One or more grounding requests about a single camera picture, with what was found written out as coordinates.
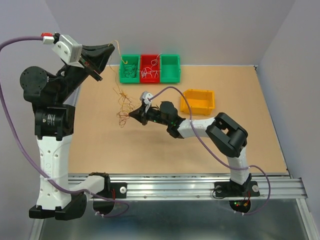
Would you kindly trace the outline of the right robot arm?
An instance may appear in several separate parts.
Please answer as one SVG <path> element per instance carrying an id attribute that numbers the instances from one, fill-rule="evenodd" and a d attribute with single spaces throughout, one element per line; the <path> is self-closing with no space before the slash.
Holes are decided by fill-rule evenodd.
<path id="1" fill-rule="evenodd" d="M 128 115 L 144 126 L 148 122 L 165 125 L 169 135 L 176 139 L 210 138 L 227 157 L 231 192 L 242 195 L 248 190 L 251 180 L 246 158 L 248 133 L 226 113 L 220 112 L 216 117 L 202 120 L 190 120 L 180 117 L 172 102 L 163 101 L 159 107 L 142 103 Z"/>

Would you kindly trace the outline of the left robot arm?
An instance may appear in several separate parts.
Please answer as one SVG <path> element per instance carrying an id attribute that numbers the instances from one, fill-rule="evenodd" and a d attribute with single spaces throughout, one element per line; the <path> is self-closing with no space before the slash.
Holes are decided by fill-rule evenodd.
<path id="1" fill-rule="evenodd" d="M 92 173 L 74 190 L 69 189 L 68 160 L 74 133 L 76 108 L 65 104 L 69 96 L 88 78 L 101 81 L 115 47 L 113 44 L 83 46 L 80 66 L 65 64 L 56 74 L 30 66 L 20 76 L 23 97 L 32 105 L 34 134 L 40 153 L 40 190 L 32 219 L 68 221 L 83 216 L 90 193 L 106 197 L 111 193 L 109 175 Z"/>

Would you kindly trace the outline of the left green plastic bin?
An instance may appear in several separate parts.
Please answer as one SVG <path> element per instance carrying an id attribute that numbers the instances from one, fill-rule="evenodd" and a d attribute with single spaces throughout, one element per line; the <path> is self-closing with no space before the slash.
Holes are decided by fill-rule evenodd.
<path id="1" fill-rule="evenodd" d="M 139 54 L 122 55 L 119 66 L 119 82 L 121 84 L 140 83 L 140 59 Z"/>

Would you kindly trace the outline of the green plastic bin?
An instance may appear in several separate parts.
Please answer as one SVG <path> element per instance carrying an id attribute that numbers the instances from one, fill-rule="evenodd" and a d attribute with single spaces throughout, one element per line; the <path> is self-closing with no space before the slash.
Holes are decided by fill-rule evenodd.
<path id="1" fill-rule="evenodd" d="M 160 55 L 160 82 L 178 84 L 181 79 L 181 64 L 178 54 Z"/>
<path id="2" fill-rule="evenodd" d="M 122 55 L 119 66 L 119 82 L 121 84 L 140 83 L 140 59 L 139 54 Z"/>

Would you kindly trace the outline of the yellow plastic bin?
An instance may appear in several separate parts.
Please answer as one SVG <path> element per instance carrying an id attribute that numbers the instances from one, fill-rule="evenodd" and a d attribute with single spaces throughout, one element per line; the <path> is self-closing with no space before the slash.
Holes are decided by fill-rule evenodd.
<path id="1" fill-rule="evenodd" d="M 215 109 L 215 93 L 212 90 L 188 89 L 183 92 L 192 115 L 209 116 Z"/>

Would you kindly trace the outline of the red plastic bin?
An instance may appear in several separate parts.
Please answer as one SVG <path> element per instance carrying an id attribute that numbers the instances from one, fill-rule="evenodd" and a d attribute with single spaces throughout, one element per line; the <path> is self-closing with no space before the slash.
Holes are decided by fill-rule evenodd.
<path id="1" fill-rule="evenodd" d="M 141 84 L 160 83 L 160 55 L 142 54 L 140 56 L 139 77 Z"/>

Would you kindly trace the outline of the right green plastic bin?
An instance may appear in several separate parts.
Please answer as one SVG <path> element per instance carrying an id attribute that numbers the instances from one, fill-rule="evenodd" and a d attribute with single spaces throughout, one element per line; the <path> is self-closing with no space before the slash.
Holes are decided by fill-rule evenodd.
<path id="1" fill-rule="evenodd" d="M 181 79 L 181 64 L 178 54 L 160 55 L 160 82 L 178 84 Z"/>

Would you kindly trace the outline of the aluminium rail frame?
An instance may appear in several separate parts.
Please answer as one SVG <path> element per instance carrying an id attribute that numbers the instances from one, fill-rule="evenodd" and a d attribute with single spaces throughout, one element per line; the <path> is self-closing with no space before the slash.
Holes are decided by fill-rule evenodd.
<path id="1" fill-rule="evenodd" d="M 212 199 L 214 182 L 225 182 L 227 159 L 207 138 L 177 139 L 164 126 L 142 126 L 128 119 L 118 124 L 120 110 L 116 90 L 128 94 L 135 106 L 148 91 L 157 94 L 153 101 L 171 101 L 180 106 L 180 93 L 188 89 L 214 91 L 214 114 L 227 113 L 248 132 L 246 158 L 253 165 L 252 177 L 260 196 L 258 206 L 270 197 L 265 208 L 243 217 L 231 210 L 211 217 L 228 222 L 240 220 L 245 226 L 262 223 L 263 231 L 252 230 L 256 240 L 297 240 L 296 217 L 285 210 L 284 200 L 293 200 L 301 213 L 305 236 L 320 235 L 306 203 L 307 193 L 300 178 L 290 177 L 267 104 L 253 66 L 184 66 L 181 82 L 166 84 L 120 84 L 116 67 L 103 73 L 103 80 L 86 80 L 75 97 L 75 130 L 69 152 L 69 183 L 78 184 L 89 172 L 107 172 L 114 182 L 127 183 L 130 201 L 204 201 Z"/>

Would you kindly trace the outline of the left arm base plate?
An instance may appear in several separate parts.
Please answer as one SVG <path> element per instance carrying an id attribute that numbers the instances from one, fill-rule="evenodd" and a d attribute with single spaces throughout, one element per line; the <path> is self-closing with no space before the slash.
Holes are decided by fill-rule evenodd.
<path id="1" fill-rule="evenodd" d="M 126 182 L 111 182 L 97 195 L 109 199 L 125 199 L 127 197 L 128 184 Z"/>

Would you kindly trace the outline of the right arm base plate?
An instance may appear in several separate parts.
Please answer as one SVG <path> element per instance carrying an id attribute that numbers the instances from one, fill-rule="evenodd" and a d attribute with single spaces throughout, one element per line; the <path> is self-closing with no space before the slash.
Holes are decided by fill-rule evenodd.
<path id="1" fill-rule="evenodd" d="M 259 197 L 259 189 L 253 189 L 253 186 L 257 185 L 256 181 L 250 181 L 244 185 L 239 185 L 232 181 L 218 181 L 214 183 L 214 191 L 217 198 L 244 198 L 249 195 L 251 197 Z"/>

